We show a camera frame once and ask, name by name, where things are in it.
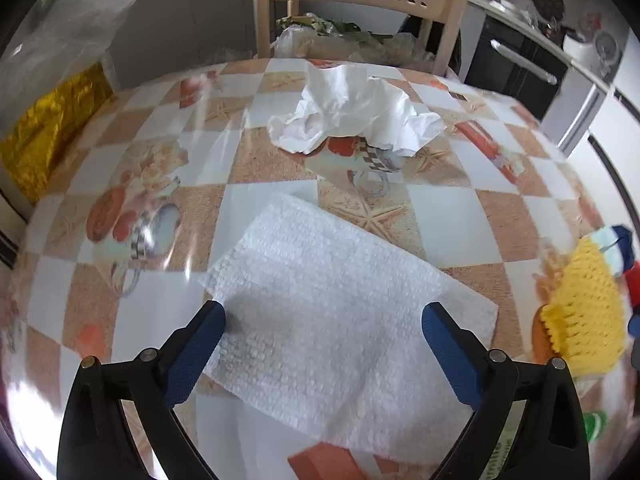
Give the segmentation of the yellow corrugated sponge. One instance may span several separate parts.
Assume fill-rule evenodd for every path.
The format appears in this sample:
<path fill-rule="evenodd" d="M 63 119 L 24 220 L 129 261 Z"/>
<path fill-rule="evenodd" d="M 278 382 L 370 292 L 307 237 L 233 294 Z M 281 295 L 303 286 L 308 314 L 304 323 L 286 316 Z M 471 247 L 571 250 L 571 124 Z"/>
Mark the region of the yellow corrugated sponge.
<path fill-rule="evenodd" d="M 534 280 L 551 352 L 575 377 L 612 370 L 626 347 L 626 312 L 618 279 L 599 245 L 584 236 L 568 256 L 550 246 Z"/>

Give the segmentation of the blue plastic bag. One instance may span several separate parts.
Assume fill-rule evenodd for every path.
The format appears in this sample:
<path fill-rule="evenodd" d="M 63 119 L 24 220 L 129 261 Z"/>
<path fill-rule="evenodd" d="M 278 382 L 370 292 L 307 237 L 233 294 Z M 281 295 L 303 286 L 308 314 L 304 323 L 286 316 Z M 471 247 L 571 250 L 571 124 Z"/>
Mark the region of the blue plastic bag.
<path fill-rule="evenodd" d="M 626 226 L 604 226 L 588 237 L 599 248 L 614 278 L 619 278 L 634 265 L 634 234 Z"/>

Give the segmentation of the white paper towel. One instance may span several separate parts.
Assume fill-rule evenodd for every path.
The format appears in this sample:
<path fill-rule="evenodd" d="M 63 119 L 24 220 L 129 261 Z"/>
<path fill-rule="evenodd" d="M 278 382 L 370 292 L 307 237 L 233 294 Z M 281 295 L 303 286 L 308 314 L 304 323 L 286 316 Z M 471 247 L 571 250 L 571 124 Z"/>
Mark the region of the white paper towel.
<path fill-rule="evenodd" d="M 489 342 L 497 306 L 386 240 L 274 196 L 203 286 L 227 315 L 206 374 L 279 422 L 431 465 L 468 421 L 423 337 L 422 311 L 437 301 Z"/>

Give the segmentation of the chamomile hand cream tube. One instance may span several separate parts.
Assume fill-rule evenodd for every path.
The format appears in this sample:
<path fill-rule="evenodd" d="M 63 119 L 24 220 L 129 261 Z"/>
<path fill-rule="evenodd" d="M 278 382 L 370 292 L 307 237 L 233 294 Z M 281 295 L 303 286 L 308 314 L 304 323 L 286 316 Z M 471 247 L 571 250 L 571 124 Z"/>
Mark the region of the chamomile hand cream tube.
<path fill-rule="evenodd" d="M 582 414 L 585 433 L 588 442 L 598 440 L 608 423 L 608 415 L 602 410 L 585 412 Z"/>

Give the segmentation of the white refrigerator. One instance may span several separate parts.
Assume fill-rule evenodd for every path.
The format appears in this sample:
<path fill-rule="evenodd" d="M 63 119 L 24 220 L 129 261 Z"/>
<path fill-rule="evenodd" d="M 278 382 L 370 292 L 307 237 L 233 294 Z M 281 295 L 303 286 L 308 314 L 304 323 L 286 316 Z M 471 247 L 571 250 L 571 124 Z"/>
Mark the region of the white refrigerator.
<path fill-rule="evenodd" d="M 606 224 L 634 232 L 639 249 L 639 40 L 598 86 L 571 67 L 541 129 L 566 156 Z"/>

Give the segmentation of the gold foil bag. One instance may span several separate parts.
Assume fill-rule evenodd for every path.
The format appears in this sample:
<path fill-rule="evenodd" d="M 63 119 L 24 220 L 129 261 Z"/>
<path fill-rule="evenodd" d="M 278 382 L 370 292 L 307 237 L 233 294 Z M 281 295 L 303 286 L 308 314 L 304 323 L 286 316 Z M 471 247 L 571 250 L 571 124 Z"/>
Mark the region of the gold foil bag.
<path fill-rule="evenodd" d="M 31 205 L 47 191 L 53 171 L 113 89 L 96 62 L 40 96 L 1 141 L 1 161 Z"/>

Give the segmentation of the black built-in oven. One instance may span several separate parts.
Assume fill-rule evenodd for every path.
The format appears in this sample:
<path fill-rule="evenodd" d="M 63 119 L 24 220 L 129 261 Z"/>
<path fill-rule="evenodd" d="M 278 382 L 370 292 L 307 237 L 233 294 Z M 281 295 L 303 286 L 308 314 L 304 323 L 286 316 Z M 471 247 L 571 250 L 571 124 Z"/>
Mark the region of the black built-in oven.
<path fill-rule="evenodd" d="M 537 41 L 477 6 L 466 9 L 460 35 L 465 84 L 512 96 L 550 125 L 577 115 L 588 81 Z"/>

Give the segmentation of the crumpled white paper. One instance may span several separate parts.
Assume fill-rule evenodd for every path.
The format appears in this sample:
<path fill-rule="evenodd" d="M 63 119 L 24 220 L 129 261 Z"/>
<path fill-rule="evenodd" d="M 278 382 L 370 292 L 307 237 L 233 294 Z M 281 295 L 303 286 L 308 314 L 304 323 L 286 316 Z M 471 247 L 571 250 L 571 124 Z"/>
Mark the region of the crumpled white paper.
<path fill-rule="evenodd" d="M 327 140 L 360 136 L 372 148 L 409 157 L 445 129 L 439 114 L 418 110 L 408 93 L 357 64 L 309 66 L 294 112 L 267 124 L 273 145 L 304 155 Z"/>

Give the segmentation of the clear plastic bag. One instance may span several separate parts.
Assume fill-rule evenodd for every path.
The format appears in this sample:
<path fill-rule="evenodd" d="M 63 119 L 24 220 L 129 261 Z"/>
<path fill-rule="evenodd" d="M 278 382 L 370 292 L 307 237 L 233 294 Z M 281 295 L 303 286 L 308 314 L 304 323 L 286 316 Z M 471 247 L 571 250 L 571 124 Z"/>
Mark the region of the clear plastic bag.
<path fill-rule="evenodd" d="M 35 100 L 98 62 L 136 0 L 36 0 L 1 55 L 1 133 Z"/>

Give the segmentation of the vegetables in plastic bag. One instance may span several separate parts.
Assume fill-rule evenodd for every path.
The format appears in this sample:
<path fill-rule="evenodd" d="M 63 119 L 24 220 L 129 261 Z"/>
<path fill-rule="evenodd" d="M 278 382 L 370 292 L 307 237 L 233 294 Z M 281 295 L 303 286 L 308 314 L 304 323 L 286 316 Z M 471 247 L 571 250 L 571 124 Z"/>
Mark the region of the vegetables in plastic bag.
<path fill-rule="evenodd" d="M 279 36 L 270 46 L 274 58 L 346 61 L 431 73 L 435 55 L 410 32 L 380 35 L 355 23 L 326 20 L 313 13 L 277 20 Z"/>

